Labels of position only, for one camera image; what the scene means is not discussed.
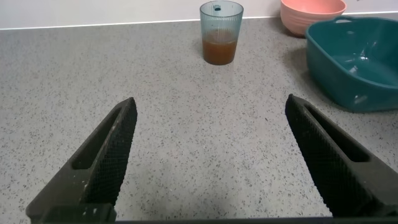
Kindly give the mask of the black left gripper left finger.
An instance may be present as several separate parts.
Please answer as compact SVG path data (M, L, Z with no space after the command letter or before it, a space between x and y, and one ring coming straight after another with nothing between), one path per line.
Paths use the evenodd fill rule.
M134 98L118 103L27 206L31 222L114 222L136 122Z

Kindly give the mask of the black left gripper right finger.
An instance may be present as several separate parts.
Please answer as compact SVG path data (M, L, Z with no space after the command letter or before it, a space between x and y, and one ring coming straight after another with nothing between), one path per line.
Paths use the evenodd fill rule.
M396 217L397 172L308 101L285 115L312 180L334 217Z

